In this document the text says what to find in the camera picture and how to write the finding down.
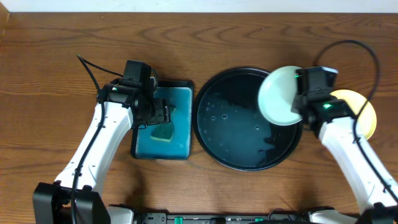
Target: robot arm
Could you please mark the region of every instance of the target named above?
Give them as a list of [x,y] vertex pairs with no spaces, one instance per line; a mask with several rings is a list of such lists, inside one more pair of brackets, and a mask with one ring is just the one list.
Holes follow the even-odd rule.
[[[75,169],[94,135],[100,119],[101,105],[97,104],[93,120],[79,148],[71,161],[55,179],[56,182],[60,182],[61,187],[72,188]],[[81,168],[77,189],[83,189],[86,186],[86,188],[101,195],[109,165],[122,138],[131,129],[132,124],[131,108],[124,108],[120,103],[105,102],[104,125]]]
[[[385,207],[397,205],[391,195],[384,189],[384,186],[380,183],[379,178],[370,168],[357,143],[354,141],[352,134],[353,121],[350,117],[344,117],[333,119],[330,123],[323,123],[319,140],[332,153],[343,171],[354,192],[361,214],[366,209],[373,208],[375,203],[381,202]],[[388,173],[364,136],[359,134],[359,137],[366,155],[382,178],[387,181],[391,190],[397,195],[397,182]]]
[[[384,221],[398,219],[397,202],[393,197],[398,194],[397,182],[383,166],[359,127],[356,128],[358,139],[354,139],[353,123],[356,115],[351,108],[344,100],[337,100],[330,95],[337,71],[313,67],[298,69],[296,72],[298,91],[292,111],[300,113],[303,122],[332,153],[354,192],[361,214],[357,222],[354,218],[336,212],[321,211],[312,214],[311,221],[340,224],[371,223],[372,220],[382,218]],[[386,182],[388,189],[384,188],[376,172]]]
[[[155,85],[151,81],[151,72],[150,66],[129,60],[123,78],[113,80],[98,91],[97,100],[104,103],[104,114],[102,104],[97,104],[90,127],[71,161],[54,183],[39,183],[35,189],[33,204],[36,223],[69,223],[70,207],[64,205],[72,201],[73,190],[76,205],[74,214],[78,223],[131,224],[133,211],[121,207],[110,207],[107,210],[101,200],[101,193],[111,161],[128,130],[170,122],[167,100],[153,98],[157,83]],[[102,116],[104,121],[98,132]],[[74,190],[73,180],[79,173],[76,171],[77,166],[94,133],[98,135],[82,162]]]

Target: black wire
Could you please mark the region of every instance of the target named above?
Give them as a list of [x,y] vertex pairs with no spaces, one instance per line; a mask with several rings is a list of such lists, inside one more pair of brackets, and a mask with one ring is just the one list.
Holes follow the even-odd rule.
[[[90,71],[90,69],[87,67],[86,65],[86,61],[80,56],[77,55],[77,57],[79,58],[80,62],[83,64],[83,66],[85,67],[85,69],[87,70],[88,74],[90,75],[91,79],[94,82],[95,88],[97,89],[98,94],[100,93],[101,89],[100,86],[98,85],[97,81],[95,80],[94,75],[92,74],[92,72]],[[72,223],[73,224],[77,224],[77,215],[76,215],[76,188],[77,188],[77,183],[78,183],[78,178],[80,176],[80,172],[81,172],[81,168],[83,166],[83,163],[95,141],[95,139],[97,138],[98,134],[100,133],[101,128],[103,127],[103,123],[105,120],[105,105],[104,105],[104,101],[101,100],[100,101],[101,104],[101,120],[98,123],[98,127],[97,130],[95,131],[93,137],[91,138],[90,142],[87,145],[86,150],[84,151],[83,155],[81,156],[81,159],[79,161],[79,164],[77,165],[76,171],[75,171],[75,176],[73,178],[73,183],[72,183],[72,189],[71,189],[71,196],[70,196],[70,206],[71,206],[71,215],[72,215]]]
[[313,65],[314,66],[318,66],[319,60],[322,57],[322,55],[329,50],[330,48],[336,46],[336,45],[340,45],[340,44],[356,44],[362,48],[364,48],[366,51],[368,51],[369,55],[372,57],[373,62],[374,62],[374,66],[376,69],[376,80],[374,81],[374,85],[373,88],[368,96],[368,98],[366,99],[365,103],[362,105],[359,113],[355,116],[354,119],[354,124],[353,124],[353,136],[354,136],[354,141],[357,143],[359,150],[361,151],[361,154],[363,155],[363,157],[365,158],[366,162],[368,162],[369,166],[371,167],[371,169],[373,170],[373,172],[375,173],[375,175],[379,178],[381,184],[384,186],[384,188],[390,193],[391,197],[396,201],[396,203],[398,203],[398,198],[395,195],[395,193],[391,190],[391,186],[387,184],[387,182],[382,178],[382,176],[380,175],[380,173],[377,171],[377,169],[375,168],[375,166],[372,164],[372,162],[370,161],[370,159],[368,158],[368,156],[366,155],[365,151],[363,150],[361,143],[359,142],[360,138],[358,137],[357,133],[356,133],[356,125],[358,123],[358,119],[359,116],[361,116],[361,113],[363,112],[363,110],[365,109],[365,106],[367,105],[367,103],[369,101],[372,100],[374,93],[377,90],[377,87],[379,86],[379,82],[380,82],[380,77],[381,77],[381,69],[380,69],[380,61],[379,58],[377,57],[376,53],[373,51],[372,48],[370,48],[369,46],[367,46],[366,44],[357,41],[357,40],[341,40],[341,41],[337,41],[335,43],[332,43],[328,46],[326,46],[324,49],[321,50],[321,52],[318,54],[318,56],[315,58]]
[[123,77],[123,75],[121,75],[121,74],[119,74],[119,73],[117,73],[117,72],[112,72],[112,71],[109,71],[108,69],[101,68],[100,66],[95,65],[95,64],[93,64],[93,63],[87,61],[87,60],[84,59],[84,58],[81,58],[81,59],[83,59],[84,62],[86,62],[87,64],[91,65],[92,67],[98,68],[98,69],[100,69],[100,70],[102,70],[102,71],[104,71],[104,72],[108,72],[108,73],[113,74],[113,75],[117,75],[117,76]]
[[[271,220],[271,215],[274,214],[274,212],[275,212],[276,210],[279,210],[279,211],[282,211],[282,212],[285,211],[283,208],[275,208],[275,209],[273,209],[273,210],[268,214],[268,220]],[[281,214],[281,215],[287,215],[287,218],[289,218],[290,221],[293,221],[289,214],[286,213],[286,214]]]

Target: yellow plate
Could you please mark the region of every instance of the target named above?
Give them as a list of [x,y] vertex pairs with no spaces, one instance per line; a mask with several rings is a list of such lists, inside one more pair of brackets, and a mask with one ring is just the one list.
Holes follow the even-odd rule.
[[[366,98],[363,95],[351,90],[336,90],[332,92],[331,95],[337,97],[338,99],[345,100],[355,114],[358,114],[362,105],[366,101]],[[366,139],[369,139],[376,130],[376,112],[370,102],[366,105],[361,116],[359,117],[358,124],[361,127],[362,133],[365,135]]]

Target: green indicator light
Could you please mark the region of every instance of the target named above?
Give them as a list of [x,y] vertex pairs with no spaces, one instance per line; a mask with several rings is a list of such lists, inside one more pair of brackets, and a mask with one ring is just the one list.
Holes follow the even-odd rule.
[[323,108],[324,108],[324,109],[328,109],[329,107],[331,107],[331,105],[328,104],[328,103],[325,103],[325,104],[323,105]]

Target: green sponge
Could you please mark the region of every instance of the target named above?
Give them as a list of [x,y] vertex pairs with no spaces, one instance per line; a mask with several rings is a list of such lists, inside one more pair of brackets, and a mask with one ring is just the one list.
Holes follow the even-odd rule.
[[175,107],[170,106],[170,122],[167,124],[158,124],[152,134],[150,135],[150,138],[156,141],[165,141],[165,142],[170,142],[173,138],[174,135],[174,126],[171,122],[173,112],[175,111]]

